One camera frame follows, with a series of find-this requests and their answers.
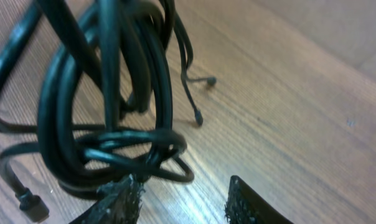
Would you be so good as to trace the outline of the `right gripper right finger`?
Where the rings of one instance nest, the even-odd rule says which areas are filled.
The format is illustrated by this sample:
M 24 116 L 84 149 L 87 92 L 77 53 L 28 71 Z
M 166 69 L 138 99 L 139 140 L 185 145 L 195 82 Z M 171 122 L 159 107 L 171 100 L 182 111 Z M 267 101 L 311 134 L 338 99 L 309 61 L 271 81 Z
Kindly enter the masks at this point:
M 224 210 L 231 224 L 293 224 L 237 175 L 230 178 Z

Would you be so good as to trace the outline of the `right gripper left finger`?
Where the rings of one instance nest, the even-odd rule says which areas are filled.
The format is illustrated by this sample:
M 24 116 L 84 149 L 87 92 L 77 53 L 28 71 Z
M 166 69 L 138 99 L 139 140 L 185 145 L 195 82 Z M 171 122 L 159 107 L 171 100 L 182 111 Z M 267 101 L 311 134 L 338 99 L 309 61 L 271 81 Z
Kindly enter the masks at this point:
M 143 183 L 132 175 L 98 189 L 104 197 L 70 224 L 137 224 L 142 207 Z

